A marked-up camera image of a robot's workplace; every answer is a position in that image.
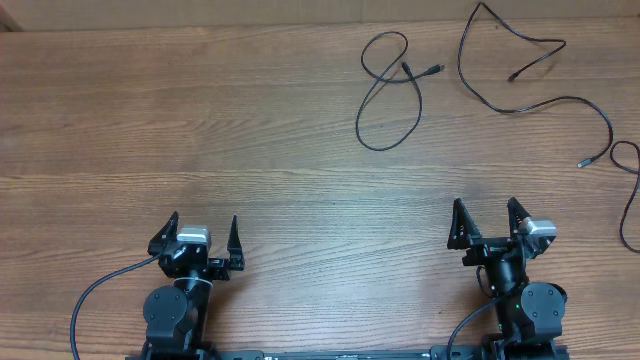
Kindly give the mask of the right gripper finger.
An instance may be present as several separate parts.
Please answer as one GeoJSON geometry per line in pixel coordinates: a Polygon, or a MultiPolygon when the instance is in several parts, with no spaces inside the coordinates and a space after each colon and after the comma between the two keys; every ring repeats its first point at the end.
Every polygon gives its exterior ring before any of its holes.
{"type": "Polygon", "coordinates": [[[515,238],[517,235],[528,234],[529,230],[527,225],[530,214],[515,197],[508,200],[507,210],[509,215],[510,237],[515,238]]]}
{"type": "Polygon", "coordinates": [[[463,250],[479,243],[482,234],[468,213],[461,198],[453,202],[452,222],[447,241],[450,250],[463,250]]]}

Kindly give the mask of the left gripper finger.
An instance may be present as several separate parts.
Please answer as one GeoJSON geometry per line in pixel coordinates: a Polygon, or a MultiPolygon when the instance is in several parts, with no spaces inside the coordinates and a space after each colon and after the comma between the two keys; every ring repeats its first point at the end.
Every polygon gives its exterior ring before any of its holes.
{"type": "Polygon", "coordinates": [[[239,238],[238,219],[236,215],[232,218],[227,242],[227,251],[229,253],[229,269],[232,271],[243,271],[245,267],[245,260],[239,238]]]}
{"type": "Polygon", "coordinates": [[[167,245],[176,240],[179,213],[174,211],[165,225],[150,239],[147,252],[150,256],[163,253],[167,245]]]}

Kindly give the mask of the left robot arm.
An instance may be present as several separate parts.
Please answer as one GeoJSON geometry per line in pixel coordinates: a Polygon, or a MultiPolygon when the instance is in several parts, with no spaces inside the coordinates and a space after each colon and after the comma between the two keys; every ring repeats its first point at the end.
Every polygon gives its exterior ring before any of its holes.
{"type": "Polygon", "coordinates": [[[153,290],[143,305],[146,321],[144,359],[219,359],[212,343],[204,340],[213,283],[228,281],[232,271],[242,271],[245,260],[238,222],[232,219],[228,256],[209,255],[211,233],[206,226],[179,225],[173,213],[149,241],[148,253],[156,258],[171,285],[153,290]]]}

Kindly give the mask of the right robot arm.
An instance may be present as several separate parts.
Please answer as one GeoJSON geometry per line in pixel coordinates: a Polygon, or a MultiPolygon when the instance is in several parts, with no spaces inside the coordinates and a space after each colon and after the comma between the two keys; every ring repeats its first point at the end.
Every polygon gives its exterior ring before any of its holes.
{"type": "Polygon", "coordinates": [[[463,201],[452,206],[447,248],[463,250],[462,264],[476,269],[476,280],[489,302],[467,315],[452,331],[445,348],[447,359],[567,359],[566,347],[555,345],[562,335],[568,296],[559,285],[532,282],[526,272],[529,260],[543,254],[555,240],[556,225],[534,218],[512,197],[507,202],[509,235],[485,237],[463,201]],[[474,318],[493,308],[499,331],[483,337],[467,350],[455,339],[474,318]]]}

